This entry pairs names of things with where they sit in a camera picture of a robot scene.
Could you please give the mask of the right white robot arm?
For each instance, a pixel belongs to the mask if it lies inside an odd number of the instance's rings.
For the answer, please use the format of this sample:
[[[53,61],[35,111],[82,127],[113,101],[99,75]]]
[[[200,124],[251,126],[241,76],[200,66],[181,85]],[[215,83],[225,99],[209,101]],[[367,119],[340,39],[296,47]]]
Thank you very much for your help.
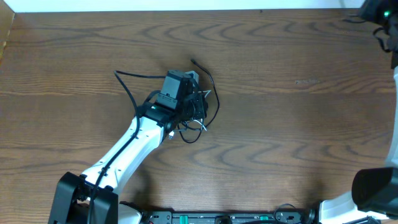
[[[358,17],[379,25],[373,31],[389,36],[387,43],[377,38],[381,49],[392,54],[393,79],[397,81],[397,1],[365,0]],[[384,167],[363,169],[354,177],[349,192],[322,201],[316,212],[308,214],[308,223],[380,223],[397,219],[397,118]]]

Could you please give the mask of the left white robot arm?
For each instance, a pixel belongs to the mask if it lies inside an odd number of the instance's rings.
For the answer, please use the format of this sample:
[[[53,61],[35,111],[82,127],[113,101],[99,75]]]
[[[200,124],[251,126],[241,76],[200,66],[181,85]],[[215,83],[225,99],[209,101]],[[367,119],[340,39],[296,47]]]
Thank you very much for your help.
[[[206,117],[207,105],[194,71],[170,70],[118,142],[82,174],[58,181],[49,223],[140,223],[143,213],[119,199],[143,160],[184,121]]]

